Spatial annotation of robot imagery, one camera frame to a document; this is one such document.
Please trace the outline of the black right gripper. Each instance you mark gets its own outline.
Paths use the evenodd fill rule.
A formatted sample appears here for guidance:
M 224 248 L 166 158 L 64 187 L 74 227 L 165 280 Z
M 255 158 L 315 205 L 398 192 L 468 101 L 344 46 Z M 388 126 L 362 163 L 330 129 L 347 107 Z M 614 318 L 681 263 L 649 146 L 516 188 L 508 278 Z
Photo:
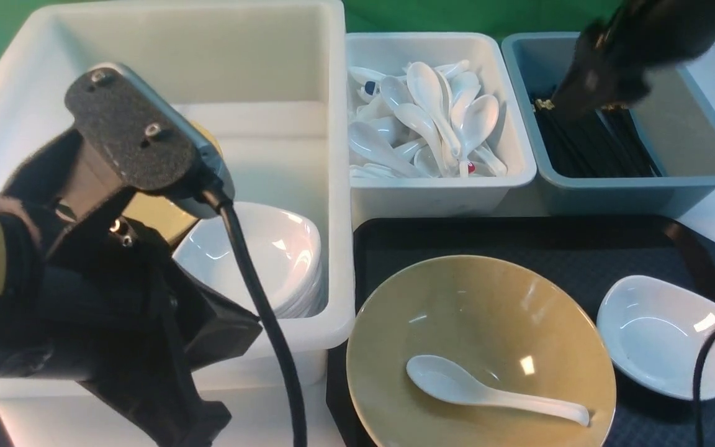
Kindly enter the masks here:
M 607 34 L 607 23 L 594 20 L 576 39 L 569 68 L 551 96 L 560 119 L 576 120 L 606 106 L 630 106 L 652 90 L 643 70 L 616 65 L 607 53 Z

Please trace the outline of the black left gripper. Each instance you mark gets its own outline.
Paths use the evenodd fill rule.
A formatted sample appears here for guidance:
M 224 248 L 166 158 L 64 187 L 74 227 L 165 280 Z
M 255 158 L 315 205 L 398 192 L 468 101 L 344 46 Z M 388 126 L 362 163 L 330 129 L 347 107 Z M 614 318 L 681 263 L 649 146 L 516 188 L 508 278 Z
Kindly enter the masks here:
M 155 229 L 123 217 L 139 192 L 220 211 L 226 195 L 202 147 L 196 131 L 71 128 L 0 192 L 0 214 L 20 222 L 19 314 L 51 348 L 36 373 L 76 381 L 159 446 L 212 445 L 231 414 L 201 398 L 192 374 L 241 356 L 262 330 L 179 267 Z

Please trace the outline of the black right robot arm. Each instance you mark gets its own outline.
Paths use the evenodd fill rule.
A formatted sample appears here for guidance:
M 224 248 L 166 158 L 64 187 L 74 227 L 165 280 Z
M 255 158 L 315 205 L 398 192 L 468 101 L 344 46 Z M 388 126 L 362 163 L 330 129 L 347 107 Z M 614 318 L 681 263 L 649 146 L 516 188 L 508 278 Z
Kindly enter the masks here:
M 624 1 L 578 36 L 551 102 L 565 118 L 638 104 L 648 71 L 703 56 L 715 44 L 715 1 Z

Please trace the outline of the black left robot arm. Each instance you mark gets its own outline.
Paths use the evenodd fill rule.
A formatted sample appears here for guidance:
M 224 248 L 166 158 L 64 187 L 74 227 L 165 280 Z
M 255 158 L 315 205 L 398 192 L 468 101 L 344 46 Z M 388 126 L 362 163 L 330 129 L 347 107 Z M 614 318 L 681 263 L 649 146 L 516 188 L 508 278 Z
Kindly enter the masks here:
M 72 380 L 156 445 L 210 446 L 231 415 L 191 374 L 262 328 L 123 212 L 139 192 L 196 199 L 219 184 L 184 136 L 70 129 L 23 161 L 0 190 L 0 378 Z

